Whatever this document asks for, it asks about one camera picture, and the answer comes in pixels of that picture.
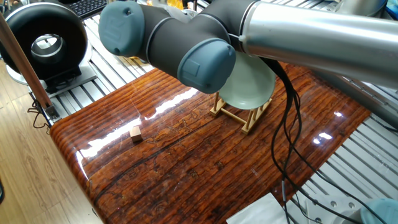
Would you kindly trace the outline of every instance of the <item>robotic arm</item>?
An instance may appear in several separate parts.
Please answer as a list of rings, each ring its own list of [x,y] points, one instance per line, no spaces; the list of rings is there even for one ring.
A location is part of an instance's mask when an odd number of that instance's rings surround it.
[[[256,0],[216,0],[195,15],[114,2],[99,36],[113,54],[138,56],[184,85],[218,91],[236,51],[398,87],[398,23]]]

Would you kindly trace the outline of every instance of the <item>wooden cube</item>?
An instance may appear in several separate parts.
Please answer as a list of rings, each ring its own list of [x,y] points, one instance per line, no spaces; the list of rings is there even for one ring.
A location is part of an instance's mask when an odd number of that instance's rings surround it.
[[[130,137],[133,142],[142,140],[141,131],[138,126],[135,126],[130,130]]]

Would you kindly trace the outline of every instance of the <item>wooden floor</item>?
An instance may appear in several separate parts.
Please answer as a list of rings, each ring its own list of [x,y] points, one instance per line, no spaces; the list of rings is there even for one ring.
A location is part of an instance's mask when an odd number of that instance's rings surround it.
[[[27,113],[27,87],[11,80],[0,61],[0,223],[102,223],[46,129]],[[44,122],[40,115],[37,124]]]

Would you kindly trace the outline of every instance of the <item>keyboard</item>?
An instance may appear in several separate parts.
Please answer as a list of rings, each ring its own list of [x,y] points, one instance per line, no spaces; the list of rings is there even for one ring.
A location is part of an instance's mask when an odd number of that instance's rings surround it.
[[[86,19],[101,12],[106,5],[106,0],[80,0],[67,4],[67,6],[75,12],[80,19]]]

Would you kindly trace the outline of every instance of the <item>glossy wooden table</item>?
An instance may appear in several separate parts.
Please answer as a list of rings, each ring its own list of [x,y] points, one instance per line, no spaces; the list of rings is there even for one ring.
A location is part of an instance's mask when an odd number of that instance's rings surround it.
[[[369,111],[306,68],[283,66],[302,100],[297,148],[319,167]],[[224,223],[269,192],[282,200],[270,152],[285,108],[279,80],[273,99],[246,136],[230,117],[209,114],[213,96],[154,70],[57,122],[51,136],[105,222]],[[131,141],[133,126],[142,142]],[[277,138],[275,151],[283,161],[285,138]],[[302,185],[312,172],[293,154],[289,174]],[[287,191],[290,198],[294,191]]]

